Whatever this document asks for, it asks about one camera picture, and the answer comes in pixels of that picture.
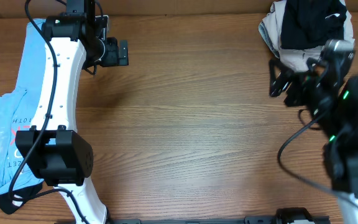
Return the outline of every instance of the wood grain surface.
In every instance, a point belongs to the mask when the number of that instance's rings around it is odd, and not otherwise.
[[[115,16],[268,13],[274,0],[99,0],[103,11]],[[0,0],[0,18],[26,18],[25,0]],[[346,0],[350,12],[358,12],[358,0]],[[33,0],[33,17],[57,15],[65,10],[54,0]]]
[[[341,223],[336,200],[284,174],[282,143],[301,128],[285,96],[268,96],[272,57],[257,26],[265,14],[113,17],[129,41],[128,67],[82,73],[78,132],[92,146],[92,180],[113,218],[241,218],[306,207]],[[358,13],[352,22],[357,53]],[[0,95],[16,84],[25,19],[0,19]],[[288,146],[292,170],[328,185],[308,131]],[[0,223],[53,223],[73,216],[59,195],[27,203]]]

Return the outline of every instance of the green led light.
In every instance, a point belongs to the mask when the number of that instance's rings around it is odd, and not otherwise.
[[[346,91],[345,94],[343,94],[343,99],[345,100],[348,95],[349,95],[349,91]]]

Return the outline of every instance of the white cloth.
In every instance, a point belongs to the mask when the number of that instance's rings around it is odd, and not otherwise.
[[[259,32],[269,49],[284,65],[296,72],[304,72],[308,70],[306,65],[307,59],[310,57],[318,59],[323,46],[305,50],[281,48],[281,29],[286,3],[287,0],[273,2],[270,7],[270,13],[259,24]],[[344,23],[344,39],[354,44],[351,18],[351,14],[347,11]]]

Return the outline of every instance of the black cable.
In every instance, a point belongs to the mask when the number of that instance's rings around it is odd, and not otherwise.
[[[302,117],[301,117],[301,114],[302,114],[302,112],[304,112],[306,109],[300,109],[299,111],[298,111],[298,118],[299,118],[299,120],[301,121],[301,123],[302,123],[302,125],[304,125],[304,126],[306,126],[306,123],[303,121],[303,119],[302,119]],[[319,127],[310,127],[309,128],[310,130],[313,130],[313,131],[321,131],[321,128],[319,128]]]
[[[56,2],[60,2],[60,3],[62,3],[63,5],[67,5],[65,2],[63,2],[62,0],[55,0]]]
[[[100,16],[103,18],[104,14],[103,14],[103,9],[102,9],[102,6],[100,5],[100,2],[99,2],[99,1],[95,1],[95,3],[98,5],[99,10],[100,10]]]
[[[29,152],[27,153],[27,156],[25,158],[23,158],[23,161],[21,162],[20,166],[17,168],[16,173],[14,174],[12,180],[11,180],[11,184],[9,185],[9,191],[8,191],[8,197],[11,200],[15,200],[18,202],[24,202],[24,201],[28,201],[28,200],[32,200],[35,198],[39,198],[41,196],[50,194],[50,193],[54,193],[54,192],[65,192],[67,194],[67,197],[70,197],[73,201],[73,204],[75,206],[75,209],[78,213],[78,215],[81,218],[82,222],[85,222],[86,224],[89,224],[89,222],[86,220],[86,218],[84,217],[84,215],[81,213],[81,210],[78,206],[78,203],[76,201],[76,199],[74,198],[74,195],[72,194],[71,191],[67,190],[67,189],[52,189],[52,190],[47,190],[45,192],[33,195],[31,197],[28,198],[17,198],[14,196],[13,193],[13,188],[14,185],[16,183],[17,178],[19,177],[20,172],[22,171],[24,165],[27,163],[27,161],[29,160],[30,155],[34,152],[35,148],[40,144],[40,140],[42,138],[42,135],[44,134],[47,125],[48,125],[48,121],[51,117],[51,110],[52,110],[52,105],[53,105],[53,99],[55,97],[55,90],[56,90],[56,82],[57,82],[57,68],[58,68],[58,64],[57,64],[57,59],[56,59],[56,55],[55,55],[55,51],[53,50],[52,45],[50,44],[50,42],[45,38],[45,36],[42,34],[42,31],[38,28],[37,24],[34,22],[33,18],[30,15],[29,12],[29,3],[31,2],[31,0],[26,0],[25,4],[24,4],[24,10],[25,10],[25,14],[27,16],[27,18],[29,18],[31,24],[34,26],[34,28],[37,30],[37,32],[41,35],[41,37],[44,39],[45,43],[47,43],[48,48],[50,50],[50,53],[52,54],[52,59],[53,59],[53,82],[52,82],[52,89],[51,89],[51,93],[50,93],[50,98],[49,98],[49,103],[48,103],[48,108],[47,108],[47,113],[45,115],[45,121],[44,124],[42,125],[42,128],[40,130],[40,133],[37,137],[37,139],[35,139],[34,144],[32,145],[32,147],[30,148]]]
[[[337,88],[338,92],[339,92],[339,89],[341,88],[341,66],[339,64],[339,61],[338,59],[335,59],[334,60],[334,64],[335,64],[335,73],[336,73],[336,84],[334,85],[334,87]]]
[[[318,184],[316,182],[313,182],[312,180],[309,180],[305,177],[302,177],[292,171],[290,171],[289,169],[287,169],[281,162],[281,155],[282,155],[282,152],[284,151],[284,149],[286,148],[286,146],[288,144],[290,144],[292,142],[292,140],[294,140],[296,137],[298,137],[300,134],[302,134],[304,131],[306,131],[307,129],[309,129],[312,125],[314,125],[315,123],[317,123],[326,113],[323,113],[321,115],[319,115],[316,119],[310,121],[310,123],[308,123],[307,125],[305,125],[303,128],[301,128],[299,131],[297,131],[293,136],[291,136],[288,140],[285,141],[285,143],[281,146],[280,150],[278,150],[278,153],[277,153],[277,162],[280,166],[280,168],[282,170],[284,170],[284,172],[286,172],[288,175],[302,181],[303,183],[305,184],[308,184],[318,190],[321,190],[327,194],[330,194],[330,195],[333,195],[349,204],[351,204],[353,207],[355,207],[356,209],[358,209],[358,204],[352,202],[350,199],[348,199],[347,197],[341,195],[340,193],[338,192],[335,192],[321,184]]]
[[[324,71],[322,72],[322,74],[320,75],[320,77],[317,80],[317,84],[321,83],[321,81],[323,80],[323,78],[328,74],[328,71],[330,69],[329,67],[329,63],[325,62],[325,61],[320,61],[319,63],[320,66],[324,67]]]

